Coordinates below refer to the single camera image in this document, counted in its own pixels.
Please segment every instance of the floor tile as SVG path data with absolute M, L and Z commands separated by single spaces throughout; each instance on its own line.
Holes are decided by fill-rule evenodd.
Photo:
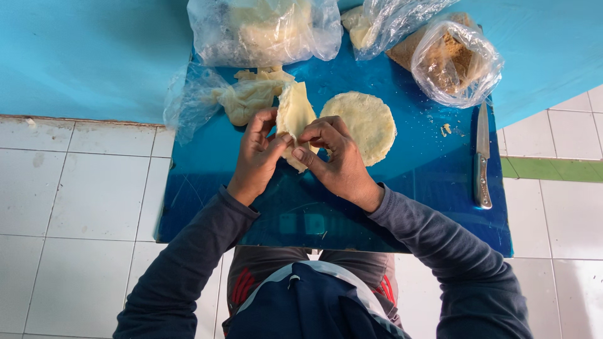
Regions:
M 603 182 L 603 178 L 586 160 L 556 159 L 551 164 L 563 180 L 575 182 Z
M 396 254 L 398 314 L 404 330 L 413 339 L 435 338 L 442 301 L 440 283 L 417 258 Z
M 73 129 L 73 121 L 0 118 L 0 147 L 66 151 Z
M 555 157 L 549 117 L 542 111 L 504 128 L 507 155 Z
M 593 112 L 603 113 L 603 85 L 589 91 L 590 107 Z
M 167 244 L 156 244 L 154 242 L 144 241 L 136 242 L 127 294 L 132 292 L 138 279 L 145 273 L 153 260 L 159 255 L 159 252 L 165 247 L 167 247 Z M 213 270 L 213 274 L 201 292 L 201 297 L 197 300 L 197 309 L 195 310 L 195 315 L 197 316 L 197 338 L 213 337 L 216 324 L 221 270 L 222 259 L 220 259 L 218 266 Z
M 541 180 L 553 258 L 603 259 L 603 183 Z
M 589 161 L 589 165 L 599 174 L 599 177 L 603 179 L 603 161 Z
M 553 259 L 563 338 L 603 338 L 603 261 Z
M 25 332 L 110 338 L 134 242 L 47 238 Z
M 595 126 L 599 136 L 599 145 L 603 147 L 603 113 L 593 113 L 593 117 L 595 119 Z
M 23 339 L 100 339 L 100 338 L 57 337 L 56 335 L 23 334 Z
M 43 245 L 42 237 L 0 235 L 0 332 L 25 329 Z
M 550 109 L 571 110 L 579 112 L 591 112 L 589 95 L 584 92 L 560 104 L 554 105 Z
M 528 323 L 534 338 L 561 339 L 555 278 L 550 259 L 505 259 L 513 267 L 527 298 Z
M 69 151 L 150 156 L 154 138 L 154 126 L 76 122 Z
M 505 144 L 505 132 L 502 128 L 496 131 L 496 136 L 498 137 L 498 150 L 501 156 L 507 155 L 507 145 Z
M 218 312 L 216 313 L 216 329 L 213 335 L 214 339 L 224 339 L 222 323 L 229 317 L 226 288 L 228 283 L 228 272 L 230 270 L 230 264 L 232 264 L 234 255 L 235 249 L 231 249 L 222 256 L 222 275 L 220 277 L 218 291 Z
M 0 333 L 0 339 L 21 339 L 22 334 L 17 333 Z
M 136 241 L 134 245 L 134 255 L 132 256 L 132 265 L 130 267 L 130 277 L 128 278 L 128 288 L 125 295 L 129 295 L 138 279 L 147 271 L 151 263 L 159 255 L 167 244 L 158 244 L 156 242 Z
M 165 127 L 158 127 L 155 134 L 155 142 L 153 143 L 154 157 L 171 157 L 172 148 L 174 148 L 174 130 L 168 130 Z
M 163 209 L 163 194 L 168 179 L 170 158 L 152 157 L 147 176 L 145 195 L 138 222 L 137 241 L 155 241 L 157 223 Z
M 549 234 L 540 181 L 503 178 L 513 251 L 516 257 L 550 258 Z
M 64 152 L 0 150 L 0 234 L 44 236 Z
M 222 323 L 216 326 L 222 261 L 223 259 L 220 259 L 218 266 L 213 269 L 211 277 L 209 277 L 205 288 L 201 291 L 201 297 L 197 299 L 197 309 L 195 310 L 195 315 L 197 316 L 197 333 L 195 334 L 195 338 L 212 338 L 215 336 L 215 332 L 223 331 Z
M 48 236 L 134 240 L 149 161 L 68 153 Z
M 520 178 L 562 180 L 549 159 L 507 158 Z
M 501 157 L 500 166 L 502 167 L 502 176 L 505 178 L 519 178 L 517 172 L 506 157 Z
M 550 110 L 557 157 L 601 160 L 601 146 L 593 113 Z

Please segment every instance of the fingernail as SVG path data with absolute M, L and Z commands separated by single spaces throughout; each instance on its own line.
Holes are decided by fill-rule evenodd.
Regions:
M 301 160 L 303 157 L 303 151 L 299 148 L 293 150 L 293 156 L 297 158 L 297 160 Z

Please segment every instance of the blue tabletop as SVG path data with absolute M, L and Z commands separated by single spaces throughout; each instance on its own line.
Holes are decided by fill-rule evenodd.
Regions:
M 347 33 L 337 58 L 312 58 L 284 66 L 296 81 L 305 81 L 317 115 L 336 94 L 355 90 L 387 104 L 397 137 L 387 157 L 368 167 L 377 182 L 442 212 L 487 242 L 505 257 L 513 255 L 496 126 L 488 108 L 490 160 L 488 187 L 493 207 L 473 202 L 473 155 L 478 107 L 454 109 L 430 100 L 410 72 L 385 54 L 356 62 Z M 231 83 L 239 69 L 218 68 Z M 441 127 L 450 124 L 444 137 Z M 163 215 L 157 241 L 169 242 L 217 192 L 228 184 L 236 165 L 244 129 L 232 126 L 223 110 L 202 126 L 187 144 L 174 144 Z M 319 156 L 327 159 L 324 150 Z M 310 173 L 297 174 L 283 159 L 253 206 L 261 216 L 240 244 L 312 249 L 408 252 L 355 205 L 336 197 Z

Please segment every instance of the red stripe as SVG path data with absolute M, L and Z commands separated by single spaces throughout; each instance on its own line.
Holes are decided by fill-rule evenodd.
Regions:
M 239 273 L 239 277 L 236 278 L 235 287 L 232 289 L 232 297 L 230 298 L 230 300 L 232 300 L 232 302 L 235 302 L 236 290 L 239 289 L 239 284 L 241 283 L 241 279 L 243 278 L 243 275 L 245 273 L 247 273 L 248 270 L 249 269 L 247 267 L 243 268 L 243 270 L 241 271 L 241 273 Z
M 390 295 L 391 295 L 391 298 L 393 299 L 394 298 L 394 291 L 391 289 L 390 280 L 387 279 L 386 275 L 383 275 L 383 277 L 385 278 L 385 283 L 387 284 L 387 287 L 390 289 Z M 397 300 L 393 300 L 393 303 L 394 303 L 394 307 L 395 307 L 396 303 L 397 303 Z
M 249 280 L 249 278 L 251 278 L 251 273 L 247 272 L 243 280 L 241 280 L 241 284 L 236 290 L 235 303 L 241 302 L 241 292 L 243 291 L 243 288 L 245 288 L 245 286 L 247 285 L 247 281 Z
M 243 289 L 243 293 L 241 293 L 241 303 L 244 303 L 247 300 L 247 294 L 249 293 L 249 288 L 253 285 L 256 280 L 251 277 L 247 282 L 247 286 Z
M 382 296 L 384 296 L 385 294 L 383 294 L 383 292 L 379 289 L 379 287 L 375 288 L 375 292 L 381 294 Z
M 381 282 L 381 288 L 383 288 L 383 291 L 385 292 L 385 296 L 387 297 L 387 300 L 391 301 L 390 292 L 387 290 L 387 287 L 385 287 L 385 284 L 383 282 Z

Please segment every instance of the sleeve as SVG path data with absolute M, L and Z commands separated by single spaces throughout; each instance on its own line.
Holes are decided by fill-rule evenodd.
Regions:
M 222 254 L 258 216 L 220 187 L 140 277 L 113 338 L 194 338 L 195 301 Z
M 532 338 L 526 299 L 511 266 L 443 214 L 385 188 L 368 216 L 431 268 L 443 293 L 438 338 Z

